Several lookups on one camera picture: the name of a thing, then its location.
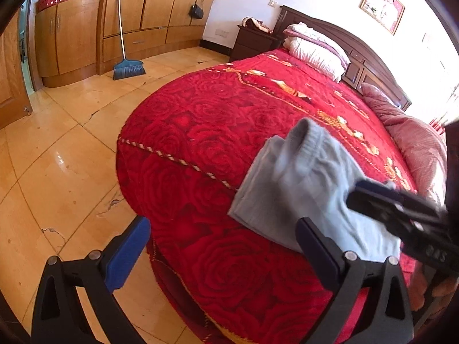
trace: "picture frame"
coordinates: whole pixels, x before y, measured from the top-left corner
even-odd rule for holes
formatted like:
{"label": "picture frame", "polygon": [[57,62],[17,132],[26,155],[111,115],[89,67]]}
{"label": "picture frame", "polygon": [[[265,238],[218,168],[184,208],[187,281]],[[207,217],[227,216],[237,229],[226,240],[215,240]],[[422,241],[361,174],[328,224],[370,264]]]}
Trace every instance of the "picture frame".
{"label": "picture frame", "polygon": [[360,8],[395,35],[405,6],[400,0],[362,0]]}

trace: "broom handle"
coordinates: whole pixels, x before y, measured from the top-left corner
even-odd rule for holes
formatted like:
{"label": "broom handle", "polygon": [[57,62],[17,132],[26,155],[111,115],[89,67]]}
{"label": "broom handle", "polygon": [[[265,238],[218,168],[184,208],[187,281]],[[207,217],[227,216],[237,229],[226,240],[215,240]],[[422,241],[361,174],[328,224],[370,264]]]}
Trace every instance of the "broom handle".
{"label": "broom handle", "polygon": [[121,0],[118,0],[118,19],[119,19],[119,31],[121,33],[121,48],[122,48],[122,58],[126,59],[125,52],[125,40],[122,37],[122,24],[121,24]]}

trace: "tile floor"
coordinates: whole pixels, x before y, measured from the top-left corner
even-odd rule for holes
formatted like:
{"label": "tile floor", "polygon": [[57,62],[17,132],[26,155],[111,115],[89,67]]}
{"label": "tile floor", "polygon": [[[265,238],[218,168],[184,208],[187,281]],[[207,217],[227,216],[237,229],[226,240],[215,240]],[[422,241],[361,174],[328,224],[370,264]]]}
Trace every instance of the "tile floor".
{"label": "tile floor", "polygon": [[[30,98],[34,112],[0,130],[0,289],[30,332],[35,294],[47,258],[82,258],[103,249],[135,214],[116,182],[116,138],[151,93],[186,73],[228,61],[203,48],[144,60],[146,75],[114,82],[112,73]],[[84,290],[96,338],[107,342]],[[143,252],[115,292],[148,344],[195,344],[162,294]]]}

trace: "pink pillow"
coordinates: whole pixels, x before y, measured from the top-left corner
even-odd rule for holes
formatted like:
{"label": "pink pillow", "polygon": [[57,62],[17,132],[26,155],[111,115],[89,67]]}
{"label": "pink pillow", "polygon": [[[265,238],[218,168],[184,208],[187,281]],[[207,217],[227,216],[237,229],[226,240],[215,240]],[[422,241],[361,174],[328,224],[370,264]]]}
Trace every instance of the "pink pillow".
{"label": "pink pillow", "polygon": [[405,158],[422,196],[443,205],[446,194],[446,143],[430,125],[408,116],[377,87],[362,84],[364,102],[381,120]]}
{"label": "pink pillow", "polygon": [[380,101],[386,101],[394,105],[394,102],[378,87],[364,82],[362,84],[362,93],[364,96],[370,96],[373,99],[378,99]]}

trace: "black bag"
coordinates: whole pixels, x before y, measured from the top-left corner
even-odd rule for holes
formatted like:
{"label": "black bag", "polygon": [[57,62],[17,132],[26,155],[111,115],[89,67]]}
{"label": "black bag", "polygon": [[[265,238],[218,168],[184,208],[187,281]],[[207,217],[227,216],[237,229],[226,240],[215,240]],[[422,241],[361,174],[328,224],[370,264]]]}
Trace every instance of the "black bag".
{"label": "black bag", "polygon": [[191,16],[191,18],[195,19],[203,19],[204,17],[204,11],[197,4],[194,4],[191,7],[190,12],[188,14],[189,16]]}

